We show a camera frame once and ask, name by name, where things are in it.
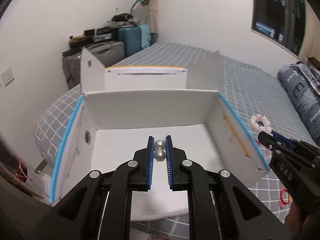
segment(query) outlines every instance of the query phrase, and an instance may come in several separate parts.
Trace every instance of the human hand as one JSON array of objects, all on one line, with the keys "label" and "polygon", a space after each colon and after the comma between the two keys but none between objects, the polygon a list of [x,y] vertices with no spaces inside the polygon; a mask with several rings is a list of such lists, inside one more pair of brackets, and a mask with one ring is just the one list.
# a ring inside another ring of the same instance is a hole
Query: human hand
[{"label": "human hand", "polygon": [[291,203],[290,212],[284,220],[285,227],[290,231],[292,237],[296,237],[306,227],[312,215],[304,215],[294,202]]}]

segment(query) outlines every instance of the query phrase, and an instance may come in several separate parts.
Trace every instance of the silver suitcase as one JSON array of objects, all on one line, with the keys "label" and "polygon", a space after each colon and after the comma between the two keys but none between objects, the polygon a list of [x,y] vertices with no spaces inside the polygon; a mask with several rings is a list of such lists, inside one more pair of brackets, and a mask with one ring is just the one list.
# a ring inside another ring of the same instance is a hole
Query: silver suitcase
[{"label": "silver suitcase", "polygon": [[[124,44],[118,41],[108,41],[87,47],[105,67],[112,66],[124,59]],[[81,52],[72,56],[62,57],[62,68],[69,89],[80,84]]]}]

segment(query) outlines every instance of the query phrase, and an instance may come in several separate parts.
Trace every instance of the curtain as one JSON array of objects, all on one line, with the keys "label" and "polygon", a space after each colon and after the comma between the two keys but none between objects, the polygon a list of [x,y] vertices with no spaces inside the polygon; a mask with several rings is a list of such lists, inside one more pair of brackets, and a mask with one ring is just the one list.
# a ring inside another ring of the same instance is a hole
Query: curtain
[{"label": "curtain", "polygon": [[148,25],[151,33],[159,33],[158,0],[150,0],[148,11]]},{"label": "curtain", "polygon": [[306,6],[306,28],[299,59],[315,57],[320,60],[320,22],[307,0],[304,1]]}]

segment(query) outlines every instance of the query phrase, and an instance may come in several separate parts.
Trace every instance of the light blue towel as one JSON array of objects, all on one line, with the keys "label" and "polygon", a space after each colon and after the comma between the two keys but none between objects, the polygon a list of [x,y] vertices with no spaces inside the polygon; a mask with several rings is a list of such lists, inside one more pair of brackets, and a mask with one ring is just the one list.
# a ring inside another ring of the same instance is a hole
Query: light blue towel
[{"label": "light blue towel", "polygon": [[141,48],[146,49],[151,45],[150,28],[148,24],[138,25],[141,30]]}]

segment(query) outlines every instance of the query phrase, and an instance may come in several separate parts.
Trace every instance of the power socket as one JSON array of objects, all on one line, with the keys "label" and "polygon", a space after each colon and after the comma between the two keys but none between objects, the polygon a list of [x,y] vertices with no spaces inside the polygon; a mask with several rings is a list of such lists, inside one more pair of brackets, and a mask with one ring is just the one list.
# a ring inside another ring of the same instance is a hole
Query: power socket
[{"label": "power socket", "polygon": [[8,67],[6,70],[4,70],[1,73],[1,76],[2,76],[2,80],[3,80],[3,83],[4,83],[5,87],[7,85],[9,85],[14,80],[11,67]]}]

